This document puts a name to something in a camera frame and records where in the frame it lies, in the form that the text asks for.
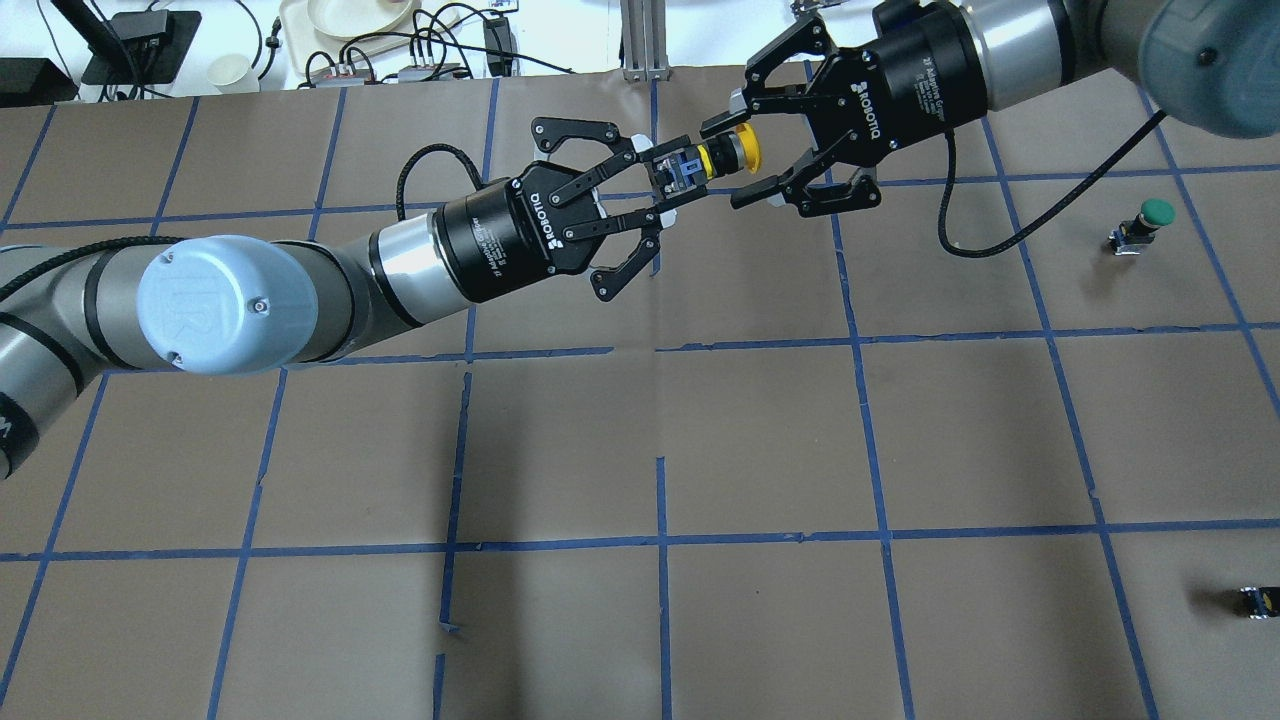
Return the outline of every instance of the metal bracket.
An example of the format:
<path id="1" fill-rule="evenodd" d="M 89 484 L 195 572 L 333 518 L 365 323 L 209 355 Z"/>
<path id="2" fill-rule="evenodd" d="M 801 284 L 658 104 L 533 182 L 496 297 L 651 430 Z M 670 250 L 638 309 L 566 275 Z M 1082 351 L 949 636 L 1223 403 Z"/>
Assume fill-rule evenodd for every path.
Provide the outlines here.
<path id="1" fill-rule="evenodd" d="M 667 0 L 622 0 L 622 73 L 630 82 L 667 79 Z"/>

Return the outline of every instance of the green cap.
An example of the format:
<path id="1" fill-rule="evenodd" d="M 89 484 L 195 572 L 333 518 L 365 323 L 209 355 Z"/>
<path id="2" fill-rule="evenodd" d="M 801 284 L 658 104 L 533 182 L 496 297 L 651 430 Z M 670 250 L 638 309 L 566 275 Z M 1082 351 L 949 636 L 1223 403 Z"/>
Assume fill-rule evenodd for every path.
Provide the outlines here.
<path id="1" fill-rule="evenodd" d="M 1148 225 L 1157 228 L 1171 225 L 1174 224 L 1174 218 L 1176 217 L 1178 213 L 1174 211 L 1174 206 L 1157 197 L 1152 197 L 1142 204 L 1142 219 L 1146 220 Z"/>

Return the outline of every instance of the light blue cap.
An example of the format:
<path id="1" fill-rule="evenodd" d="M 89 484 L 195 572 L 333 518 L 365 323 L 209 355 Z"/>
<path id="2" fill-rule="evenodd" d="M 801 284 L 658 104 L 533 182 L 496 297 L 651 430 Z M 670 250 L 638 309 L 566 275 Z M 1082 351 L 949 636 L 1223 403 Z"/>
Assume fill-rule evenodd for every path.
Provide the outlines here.
<path id="1" fill-rule="evenodd" d="M 138 323 L 175 368 L 247 375 L 294 359 L 315 333 L 311 277 L 284 250 L 223 234 L 182 241 L 147 265 Z"/>

